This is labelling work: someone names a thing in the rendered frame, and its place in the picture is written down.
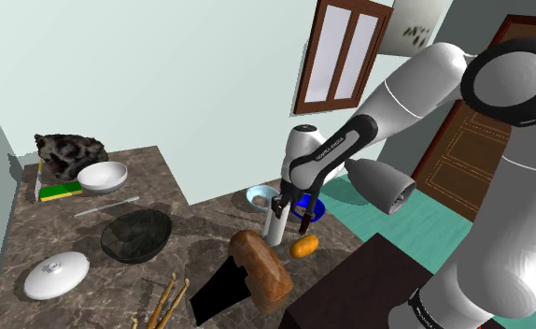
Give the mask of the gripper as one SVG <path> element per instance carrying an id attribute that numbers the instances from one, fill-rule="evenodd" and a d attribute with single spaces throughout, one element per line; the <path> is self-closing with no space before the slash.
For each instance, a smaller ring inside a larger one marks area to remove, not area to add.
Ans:
<path id="1" fill-rule="evenodd" d="M 290 204 L 294 207 L 305 195 L 305 192 L 296 188 L 292 183 L 285 179 L 280 180 L 280 195 L 271 199 L 271 210 L 276 217 L 281 217 L 283 210 Z M 314 217 L 315 202 L 309 200 L 305 208 L 303 220 L 299 228 L 300 234 L 305 234 L 311 220 Z"/>

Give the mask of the white round lid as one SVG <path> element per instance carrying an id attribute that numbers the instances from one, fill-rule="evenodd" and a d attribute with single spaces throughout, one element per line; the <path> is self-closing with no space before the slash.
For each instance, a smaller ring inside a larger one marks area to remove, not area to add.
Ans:
<path id="1" fill-rule="evenodd" d="M 34 300 L 59 297 L 77 287 L 89 269 L 90 262 L 83 253 L 68 251 L 55 254 L 30 271 L 23 284 L 23 292 Z"/>

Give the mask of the dark robot stand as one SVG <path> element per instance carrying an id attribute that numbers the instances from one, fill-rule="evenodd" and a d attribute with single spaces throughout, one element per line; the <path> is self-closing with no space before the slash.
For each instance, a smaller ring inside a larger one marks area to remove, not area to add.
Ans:
<path id="1" fill-rule="evenodd" d="M 390 310 L 430 278 L 376 234 L 287 307 L 278 329 L 389 329 Z"/>

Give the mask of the brown framed window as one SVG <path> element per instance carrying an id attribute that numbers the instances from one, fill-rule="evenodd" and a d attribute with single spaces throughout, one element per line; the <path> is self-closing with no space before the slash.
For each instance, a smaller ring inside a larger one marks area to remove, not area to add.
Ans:
<path id="1" fill-rule="evenodd" d="M 317 0 L 295 115 L 358 106 L 392 12 L 372 0 Z"/>

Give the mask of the brown panelled door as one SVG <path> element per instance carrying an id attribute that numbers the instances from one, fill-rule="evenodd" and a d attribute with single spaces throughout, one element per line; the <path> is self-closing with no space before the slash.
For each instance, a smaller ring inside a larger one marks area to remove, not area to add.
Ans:
<path id="1" fill-rule="evenodd" d="M 412 177 L 425 195 L 473 221 L 486 195 L 511 126 L 458 100 Z"/>

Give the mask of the dark mottled rock-like lump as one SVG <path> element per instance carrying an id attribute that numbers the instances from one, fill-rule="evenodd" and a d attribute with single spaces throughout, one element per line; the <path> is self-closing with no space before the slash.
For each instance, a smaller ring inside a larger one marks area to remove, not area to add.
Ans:
<path id="1" fill-rule="evenodd" d="M 39 157 L 57 179 L 73 180 L 85 167 L 108 161 L 102 142 L 79 135 L 35 135 Z"/>

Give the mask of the black wedge-shaped object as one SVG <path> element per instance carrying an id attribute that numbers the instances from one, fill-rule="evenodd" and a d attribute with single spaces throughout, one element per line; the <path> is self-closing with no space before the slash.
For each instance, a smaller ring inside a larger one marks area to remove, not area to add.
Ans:
<path id="1" fill-rule="evenodd" d="M 190 299 L 195 323 L 202 325 L 224 309 L 251 296 L 248 273 L 229 256 L 209 281 Z"/>

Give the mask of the thin white stick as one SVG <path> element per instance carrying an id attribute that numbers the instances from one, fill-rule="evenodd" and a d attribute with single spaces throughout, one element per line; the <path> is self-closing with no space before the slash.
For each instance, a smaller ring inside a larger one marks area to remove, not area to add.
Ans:
<path id="1" fill-rule="evenodd" d="M 38 162 L 38 166 L 37 166 L 37 171 L 36 171 L 36 178 L 35 178 L 35 201 L 39 201 L 39 195 L 40 195 L 40 190 L 42 188 L 42 169 L 43 169 L 43 164 L 44 164 L 44 161 L 43 159 L 40 159 L 39 162 Z"/>

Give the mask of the white cylinder bottle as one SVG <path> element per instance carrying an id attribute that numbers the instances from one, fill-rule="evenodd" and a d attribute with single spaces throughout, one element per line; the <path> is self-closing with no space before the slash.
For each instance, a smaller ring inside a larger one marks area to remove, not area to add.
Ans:
<path id="1" fill-rule="evenodd" d="M 281 243 L 287 226 L 289 209 L 290 204 L 287 204 L 282 209 L 281 215 L 277 217 L 272 208 L 268 208 L 262 236 L 270 247 L 277 246 Z"/>

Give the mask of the white spotted wall picture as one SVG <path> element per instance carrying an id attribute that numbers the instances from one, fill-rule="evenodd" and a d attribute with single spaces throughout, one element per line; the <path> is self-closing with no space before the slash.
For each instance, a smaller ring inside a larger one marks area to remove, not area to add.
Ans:
<path id="1" fill-rule="evenodd" d="M 453 0 L 394 0 L 379 53 L 412 57 L 433 42 Z"/>

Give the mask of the brown bread loaf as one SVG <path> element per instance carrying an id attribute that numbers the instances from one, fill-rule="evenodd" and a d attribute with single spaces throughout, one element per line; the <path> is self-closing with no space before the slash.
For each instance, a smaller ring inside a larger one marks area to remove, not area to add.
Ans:
<path id="1" fill-rule="evenodd" d="M 251 230 L 237 232 L 231 238 L 228 254 L 238 267 L 246 270 L 245 283 L 260 313 L 272 314 L 286 304 L 293 282 L 275 252 L 259 234 Z"/>

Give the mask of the black bowl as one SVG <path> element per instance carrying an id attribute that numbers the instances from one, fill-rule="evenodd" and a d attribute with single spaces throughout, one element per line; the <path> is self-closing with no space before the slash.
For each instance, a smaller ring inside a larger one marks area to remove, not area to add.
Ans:
<path id="1" fill-rule="evenodd" d="M 123 264 L 142 264 L 166 246 L 173 231 L 169 215 L 141 209 L 119 216 L 101 234 L 100 245 L 110 258 Z"/>

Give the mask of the light blue bowl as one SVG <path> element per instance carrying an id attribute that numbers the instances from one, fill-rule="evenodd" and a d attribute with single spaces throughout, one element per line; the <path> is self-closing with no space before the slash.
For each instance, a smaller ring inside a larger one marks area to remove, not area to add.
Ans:
<path id="1" fill-rule="evenodd" d="M 279 191 L 265 184 L 252 186 L 246 191 L 248 203 L 260 211 L 267 211 L 275 196 L 279 196 Z"/>

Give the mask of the white bowl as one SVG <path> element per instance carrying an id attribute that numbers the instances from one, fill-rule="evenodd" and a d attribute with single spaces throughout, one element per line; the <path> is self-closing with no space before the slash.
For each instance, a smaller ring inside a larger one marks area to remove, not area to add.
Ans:
<path id="1" fill-rule="evenodd" d="M 84 191 L 90 193 L 112 193 L 119 189 L 128 177 L 125 164 L 100 162 L 82 169 L 77 176 Z"/>

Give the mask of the silver knife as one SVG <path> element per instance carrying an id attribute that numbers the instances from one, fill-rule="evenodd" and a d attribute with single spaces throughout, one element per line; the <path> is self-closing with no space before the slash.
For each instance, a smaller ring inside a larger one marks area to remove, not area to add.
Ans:
<path id="1" fill-rule="evenodd" d="M 94 208 L 91 208 L 91 209 L 88 209 L 88 210 L 81 211 L 81 212 L 73 215 L 73 217 L 80 217 L 80 216 L 84 216 L 84 215 L 87 215 L 87 214 L 91 214 L 91 213 L 96 212 L 96 211 L 101 211 L 101 210 L 108 209 L 108 208 L 111 208 L 111 207 L 116 207 L 116 206 L 120 206 L 120 205 L 124 205 L 124 204 L 128 204 L 128 203 L 132 203 L 132 202 L 137 201 L 139 199 L 140 199 L 139 196 L 134 196 L 134 197 L 131 197 L 131 198 L 127 198 L 125 200 L 118 201 L 118 202 L 114 202 L 114 203 L 110 203 L 110 204 L 107 204 L 107 205 L 102 205 L 100 207 L 94 207 Z"/>

